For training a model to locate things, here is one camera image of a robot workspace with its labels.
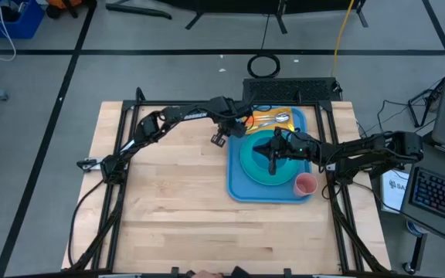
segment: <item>wooden tabletop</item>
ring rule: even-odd
[[[142,107],[139,119],[160,109]],[[318,138],[314,109],[301,109],[307,132]],[[339,141],[358,139],[352,104],[335,102],[333,109]],[[102,103],[91,157],[104,157],[114,149],[120,113],[121,102]],[[322,115],[330,140],[327,115]],[[169,273],[178,266],[180,272],[230,273],[237,265],[255,274],[282,273],[284,268],[291,268],[294,274],[340,273],[331,206],[320,194],[325,176],[318,174],[317,166],[312,166],[312,172],[319,180],[318,193],[307,203],[236,202],[226,191],[227,145],[220,148],[210,142],[215,132],[210,119],[181,123],[158,144],[133,157],[114,272]],[[80,198],[100,179],[99,171],[85,174]],[[355,180],[370,186],[365,173]],[[97,233],[105,188],[89,196],[77,214],[72,245],[75,261]],[[349,189],[358,235],[390,269],[372,193],[354,185]],[[106,265],[109,241],[109,237],[104,240],[101,266]],[[346,234],[345,241],[351,246]],[[348,252],[349,266],[354,269],[351,248]],[[67,259],[63,267],[68,267]]]

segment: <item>pink cup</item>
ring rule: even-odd
[[[318,182],[315,176],[310,173],[301,173],[297,176],[293,193],[298,197],[314,194],[317,191]]]

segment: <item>blue bin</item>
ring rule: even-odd
[[[5,22],[8,34],[12,39],[31,39],[44,18],[44,11],[36,0],[13,0],[17,5],[28,2],[17,22]],[[5,38],[0,30],[0,38]]]

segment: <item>yellow cable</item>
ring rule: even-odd
[[[343,31],[345,30],[346,22],[348,21],[349,13],[352,11],[354,1],[355,0],[352,0],[349,3],[349,7],[348,7],[348,11],[346,12],[345,20],[343,20],[343,25],[341,26],[341,30],[339,30],[338,41],[336,42],[336,49],[334,50],[334,63],[332,64],[331,77],[335,76],[336,64],[338,63],[339,43],[341,42],[341,36],[343,35]]]

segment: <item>gray floor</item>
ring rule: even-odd
[[[204,15],[187,31],[194,13],[150,1],[135,5],[161,8],[173,20],[109,12],[104,2],[93,16],[84,49],[255,49],[262,44],[267,17]],[[445,2],[432,1],[445,32]],[[45,18],[34,39],[15,42],[18,49],[73,49],[87,12],[57,21]],[[352,14],[342,49],[442,50],[437,33],[419,0],[369,0],[363,29]],[[287,15],[287,35],[271,17],[265,48],[333,49],[344,12]],[[0,39],[0,49],[8,48]],[[225,95],[240,98],[249,78],[245,55],[207,56],[81,56],[54,130],[7,276],[57,271],[63,260],[71,214],[82,180],[75,162],[87,156],[100,103],[134,97],[140,86],[148,99],[201,100]],[[279,77],[322,77],[331,72],[332,56],[279,56]],[[70,56],[18,56],[0,62],[0,253],[36,158],[51,109]],[[257,60],[261,73],[273,64]],[[340,56],[337,78],[345,100],[352,101],[358,122],[375,126],[382,100],[406,102],[445,74],[445,56]],[[403,107],[387,104],[381,118]],[[385,130],[413,131],[407,111],[382,125]],[[374,127],[369,133],[379,132]],[[403,220],[379,213],[392,268],[402,271],[415,239]],[[445,276],[445,241],[430,236],[420,274]]]

